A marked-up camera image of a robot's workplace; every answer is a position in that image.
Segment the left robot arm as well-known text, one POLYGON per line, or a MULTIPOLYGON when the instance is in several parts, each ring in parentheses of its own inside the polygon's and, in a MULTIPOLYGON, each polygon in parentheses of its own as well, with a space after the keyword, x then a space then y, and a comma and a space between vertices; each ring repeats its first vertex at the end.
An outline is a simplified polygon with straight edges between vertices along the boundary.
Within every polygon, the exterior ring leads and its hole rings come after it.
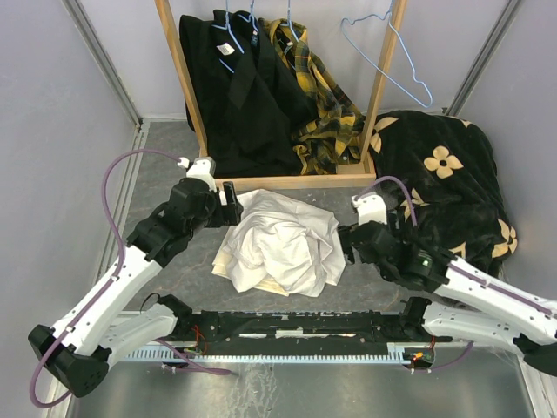
POLYGON ((137 223, 123 255, 82 300, 53 326, 37 325, 30 331, 28 341, 38 367, 81 398, 135 349, 156 339, 187 337, 194 326, 192 310, 172 295, 161 297, 116 328, 111 323, 146 283, 188 247, 196 232, 235 226, 242 212, 231 181, 211 189, 201 179, 181 179, 168 201, 137 223))

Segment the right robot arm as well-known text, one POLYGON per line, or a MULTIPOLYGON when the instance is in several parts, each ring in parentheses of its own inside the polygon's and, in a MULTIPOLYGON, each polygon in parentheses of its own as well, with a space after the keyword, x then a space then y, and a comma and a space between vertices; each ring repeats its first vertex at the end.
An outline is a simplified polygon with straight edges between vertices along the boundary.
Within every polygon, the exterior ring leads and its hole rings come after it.
POLYGON ((556 374, 556 303, 523 291, 448 250, 407 238, 370 221, 338 229, 344 254, 379 270, 380 277, 409 290, 461 303, 426 300, 399 319, 408 340, 424 335, 482 342, 517 354, 530 367, 556 374))

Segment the white shirt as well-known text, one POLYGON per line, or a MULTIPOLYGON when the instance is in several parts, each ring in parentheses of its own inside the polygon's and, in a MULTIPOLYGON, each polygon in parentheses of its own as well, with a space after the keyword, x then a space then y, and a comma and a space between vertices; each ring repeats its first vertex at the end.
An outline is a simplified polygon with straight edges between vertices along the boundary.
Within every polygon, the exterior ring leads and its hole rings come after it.
POLYGON ((263 267, 288 293, 316 298, 345 270, 333 212, 258 189, 238 196, 244 207, 218 249, 248 267, 263 267))

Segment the blue wire hanger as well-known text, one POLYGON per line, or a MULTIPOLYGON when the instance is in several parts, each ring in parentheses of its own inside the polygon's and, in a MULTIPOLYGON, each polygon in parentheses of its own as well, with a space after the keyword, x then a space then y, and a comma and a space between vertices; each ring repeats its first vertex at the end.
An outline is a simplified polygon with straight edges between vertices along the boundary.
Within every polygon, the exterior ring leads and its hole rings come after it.
POLYGON ((418 79, 417 71, 409 50, 406 47, 403 37, 399 33, 399 27, 406 12, 406 1, 391 1, 388 9, 382 15, 370 13, 359 18, 343 17, 340 20, 339 28, 345 40, 355 49, 358 54, 376 70, 376 75, 380 81, 388 81, 394 85, 399 91, 403 92, 415 104, 423 109, 430 109, 433 106, 433 94, 425 81, 418 79), (371 60, 357 45, 348 33, 347 27, 353 27, 356 24, 363 23, 370 19, 376 19, 386 24, 386 31, 383 39, 383 45, 379 55, 379 60, 374 62, 371 60), (421 100, 419 97, 410 92, 403 84, 390 75, 391 65, 393 62, 394 52, 397 46, 402 49, 403 55, 411 71, 411 80, 414 84, 420 86, 426 94, 427 101, 421 100))

